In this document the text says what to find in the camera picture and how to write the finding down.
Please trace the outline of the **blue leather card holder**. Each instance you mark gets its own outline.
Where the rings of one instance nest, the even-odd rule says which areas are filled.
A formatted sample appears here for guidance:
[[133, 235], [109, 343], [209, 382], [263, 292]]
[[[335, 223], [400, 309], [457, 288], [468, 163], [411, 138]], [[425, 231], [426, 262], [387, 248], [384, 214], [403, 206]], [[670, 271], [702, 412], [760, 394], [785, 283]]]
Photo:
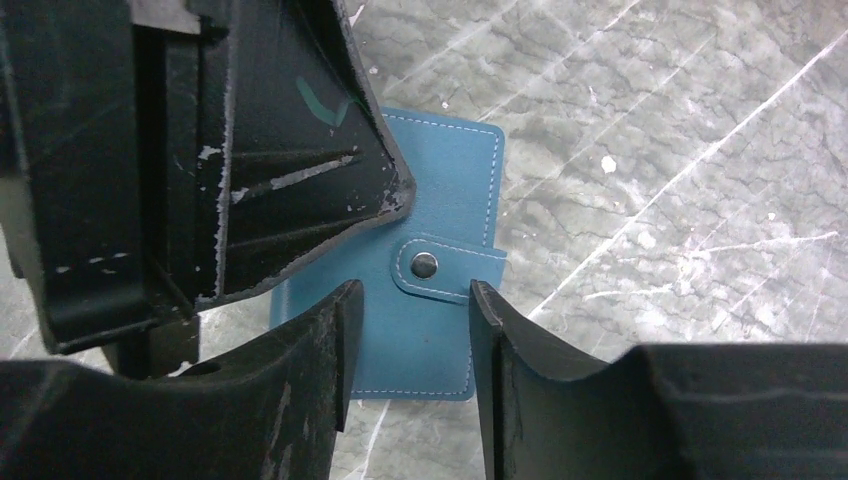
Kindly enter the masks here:
[[340, 283], [363, 283], [356, 399], [465, 401], [475, 391], [472, 280], [501, 282], [496, 248], [505, 136], [494, 125], [387, 108], [416, 181], [410, 214], [361, 233], [273, 290], [269, 323], [304, 312]]

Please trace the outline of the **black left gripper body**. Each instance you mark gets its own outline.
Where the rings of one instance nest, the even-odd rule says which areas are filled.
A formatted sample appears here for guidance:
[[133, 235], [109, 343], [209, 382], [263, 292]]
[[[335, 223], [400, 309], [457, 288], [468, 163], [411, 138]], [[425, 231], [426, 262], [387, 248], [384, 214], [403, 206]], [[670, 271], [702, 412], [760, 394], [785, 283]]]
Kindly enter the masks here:
[[5, 1], [1, 226], [46, 349], [199, 356], [232, 219], [228, 1]]

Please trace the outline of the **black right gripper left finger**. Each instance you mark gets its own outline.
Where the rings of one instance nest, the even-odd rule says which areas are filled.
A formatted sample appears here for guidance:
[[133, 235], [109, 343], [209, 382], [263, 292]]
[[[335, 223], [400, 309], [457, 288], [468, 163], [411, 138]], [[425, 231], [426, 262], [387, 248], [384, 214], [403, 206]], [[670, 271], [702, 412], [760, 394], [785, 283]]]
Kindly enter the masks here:
[[5, 479], [325, 479], [346, 424], [364, 287], [177, 377], [1, 365]]

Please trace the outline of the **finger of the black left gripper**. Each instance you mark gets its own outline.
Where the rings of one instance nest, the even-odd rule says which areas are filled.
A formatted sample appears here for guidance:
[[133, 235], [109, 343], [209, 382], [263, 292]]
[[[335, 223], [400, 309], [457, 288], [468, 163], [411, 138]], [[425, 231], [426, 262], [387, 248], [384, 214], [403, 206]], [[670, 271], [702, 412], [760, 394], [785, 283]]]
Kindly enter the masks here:
[[406, 217], [414, 177], [341, 1], [199, 1], [195, 303], [264, 293]]

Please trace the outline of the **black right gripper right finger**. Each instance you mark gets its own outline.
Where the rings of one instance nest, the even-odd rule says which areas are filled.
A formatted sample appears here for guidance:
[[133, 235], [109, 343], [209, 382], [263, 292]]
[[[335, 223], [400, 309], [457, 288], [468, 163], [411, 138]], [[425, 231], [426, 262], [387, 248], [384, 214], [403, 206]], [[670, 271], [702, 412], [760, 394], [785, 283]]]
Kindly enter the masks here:
[[843, 479], [843, 344], [646, 344], [604, 362], [470, 285], [490, 479]]

